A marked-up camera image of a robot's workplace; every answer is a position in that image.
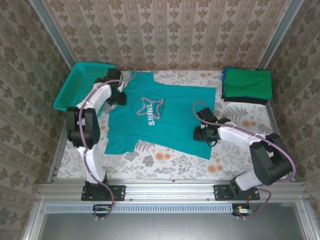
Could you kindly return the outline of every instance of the connector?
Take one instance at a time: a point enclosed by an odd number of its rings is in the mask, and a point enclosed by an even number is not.
[[[241,213],[241,214],[252,214],[253,211],[252,211],[252,209],[240,208],[239,209],[239,213]]]

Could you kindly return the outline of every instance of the folded green cloth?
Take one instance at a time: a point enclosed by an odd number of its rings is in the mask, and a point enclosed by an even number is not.
[[[227,98],[249,97],[269,100],[272,97],[271,72],[228,68],[223,93]]]

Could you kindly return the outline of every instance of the cable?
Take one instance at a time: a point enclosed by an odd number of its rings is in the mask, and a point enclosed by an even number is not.
[[[217,145],[218,141],[215,141],[212,146],[210,146],[209,142],[207,141],[206,144],[208,145],[209,148],[213,148],[215,145]]]
[[[216,122],[209,122],[209,121],[205,121],[205,120],[201,119],[200,117],[198,117],[198,115],[197,115],[197,113],[196,113],[196,105],[197,105],[197,103],[202,103],[204,107],[206,107],[206,104],[205,104],[205,102],[202,101],[202,100],[197,100],[197,101],[194,102],[193,107],[192,107],[193,114],[194,114],[195,117],[196,117],[199,121],[201,121],[202,123],[205,123],[205,124],[208,124],[208,125],[215,125],[215,126],[220,126],[220,127],[228,127],[228,128],[237,129],[237,130],[245,133],[245,134],[248,135],[248,136],[253,136],[253,137],[256,137],[256,138],[258,138],[258,139],[266,142],[268,145],[274,147],[274,148],[277,149],[279,152],[281,152],[281,153],[288,159],[288,161],[290,162],[291,167],[292,167],[292,174],[291,174],[290,177],[287,177],[287,178],[285,178],[285,179],[280,179],[280,180],[278,180],[277,182],[290,181],[290,180],[292,180],[292,179],[295,177],[296,172],[297,172],[295,163],[294,163],[294,161],[292,160],[292,158],[289,156],[289,154],[286,153],[286,151],[284,151],[281,147],[279,147],[278,145],[274,144],[273,142],[265,139],[264,137],[262,137],[262,136],[260,136],[260,135],[258,135],[258,134],[256,134],[256,133],[253,133],[253,132],[251,132],[251,131],[248,131],[248,130],[246,130],[246,129],[243,129],[243,128],[241,128],[241,127],[238,127],[237,125],[232,125],[232,124],[227,124],[227,123],[223,123],[223,124],[222,124],[222,123],[216,123]]]
[[[98,210],[98,209],[106,209],[106,210],[107,210],[107,208],[106,208],[105,205],[96,205],[95,208],[94,208],[94,211],[93,211],[93,215],[95,216],[95,220],[97,220],[97,219],[99,219],[99,218],[100,218],[101,220],[105,219],[105,218],[107,217],[107,214],[104,215],[104,216],[101,216],[101,217],[97,216],[97,210]]]
[[[249,198],[249,206],[250,206],[250,208],[252,209],[252,211],[254,210],[254,208],[252,207],[252,204],[251,204],[251,197],[248,195],[248,198]]]
[[[86,139],[85,139],[85,135],[84,135],[84,129],[83,129],[83,126],[82,126],[82,119],[83,119],[83,118],[82,118],[82,113],[83,113],[83,110],[85,109],[85,106],[86,106],[87,103],[89,102],[89,100],[90,100],[90,99],[92,98],[92,96],[96,93],[96,91],[98,91],[100,88],[102,88],[102,87],[105,86],[105,85],[111,84],[111,83],[120,83],[120,82],[130,81],[130,80],[132,80],[132,79],[134,79],[134,78],[136,77],[136,75],[137,75],[136,68],[135,68],[131,63],[122,64],[122,65],[118,66],[117,69],[122,68],[122,67],[124,67],[124,66],[132,67],[133,72],[134,72],[133,76],[131,76],[131,77],[127,78],[127,79],[124,79],[124,80],[123,80],[123,79],[121,79],[121,80],[119,80],[119,79],[114,79],[114,80],[110,80],[110,81],[107,81],[107,82],[104,82],[104,83],[100,84],[98,87],[96,87],[96,88],[93,89],[93,91],[92,91],[92,92],[89,94],[89,96],[85,99],[84,104],[81,106],[81,108],[80,108],[80,110],[79,110],[79,119],[78,119],[78,121],[79,121],[79,131],[80,131],[80,136],[81,136],[82,144],[83,144],[83,146],[85,147],[85,150],[84,150],[84,152],[83,152],[83,161],[84,161],[85,168],[86,168],[86,170],[88,171],[88,173],[90,174],[90,176],[91,176],[97,183],[99,183],[100,185],[104,186],[104,187],[108,190],[108,192],[110,193],[110,195],[111,195],[111,207],[110,207],[109,211],[107,212],[107,214],[104,216],[105,218],[109,216],[109,214],[111,213],[111,211],[112,211],[112,209],[113,209],[113,207],[114,207],[114,205],[115,205],[115,197],[114,197],[114,194],[112,193],[110,187],[109,187],[107,184],[103,183],[102,181],[98,180],[98,179],[93,175],[93,173],[92,173],[92,171],[90,170],[89,165],[88,165],[88,163],[87,163],[87,152],[88,152],[89,148],[88,148],[88,145],[87,145],[87,143],[86,143]],[[98,216],[96,215],[96,212],[97,212],[97,208],[96,208],[96,210],[94,211],[94,214],[93,214],[93,215],[94,215],[96,218],[98,218]]]
[[[267,197],[267,199],[265,200],[265,202],[252,214],[250,215],[247,215],[247,216],[243,216],[241,213],[239,212],[236,212],[236,211],[233,211],[234,213],[236,213],[237,215],[243,217],[243,218],[250,218],[250,217],[253,217],[254,215],[256,215],[258,212],[260,212],[265,206],[266,204],[269,202],[270,198],[271,198],[271,191],[267,190],[267,189],[263,189],[263,188],[260,188],[258,187],[258,189],[260,189],[261,191],[263,192],[266,192],[266,193],[269,193],[269,196]]]

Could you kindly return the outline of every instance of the metal bar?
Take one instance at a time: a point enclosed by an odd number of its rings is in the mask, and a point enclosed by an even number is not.
[[[53,39],[55,45],[59,49],[66,64],[70,69],[72,69],[76,62],[71,52],[69,51],[62,35],[60,34],[55,22],[51,18],[50,13],[47,10],[45,4],[41,0],[30,0],[30,3],[32,4],[34,10],[38,14],[39,18],[41,19],[43,25],[50,34],[51,38]]]
[[[41,184],[36,201],[46,203],[87,203],[81,202],[84,180],[78,183],[48,183]],[[215,201],[214,185],[228,184],[223,180],[126,180],[110,179],[111,185],[125,185],[125,203],[243,203],[244,201]],[[299,202],[307,200],[304,185],[300,182],[274,183],[265,186],[272,192],[270,202]],[[260,192],[264,202],[268,193]]]
[[[268,43],[268,46],[265,48],[265,51],[256,67],[257,69],[263,70],[267,68],[271,58],[276,52],[279,44],[281,43],[303,2],[304,0],[291,0],[289,2],[288,7],[286,8],[281,20],[279,21],[278,26],[273,33],[271,40]]]
[[[269,120],[270,120],[272,131],[281,137],[281,134],[280,134],[280,131],[278,128],[278,124],[276,121],[276,117],[275,117],[274,111],[272,110],[272,106],[271,106],[270,101],[268,101],[266,103],[265,108],[266,108],[266,112],[267,112]]]
[[[46,203],[35,203],[24,232],[23,240],[37,240],[45,217]]]
[[[296,203],[296,208],[302,223],[303,231],[308,240],[320,239],[320,231],[309,202],[301,199]]]
[[[47,183],[51,183],[53,181],[57,166],[60,164],[62,157],[64,156],[66,143],[67,143],[67,125],[66,125],[66,120],[64,120],[59,142],[56,147],[50,172],[46,181]]]
[[[48,203],[45,214],[93,214],[93,203]],[[112,209],[112,214],[213,214],[232,213],[231,203],[122,203],[116,204]]]

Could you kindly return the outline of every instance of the wall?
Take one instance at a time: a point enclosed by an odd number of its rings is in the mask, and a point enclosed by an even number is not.
[[[268,68],[274,115],[319,221],[320,0],[304,1]]]
[[[44,0],[77,61],[255,68],[289,0]]]
[[[18,239],[45,182],[64,117],[68,69],[28,0],[0,1],[0,239]]]

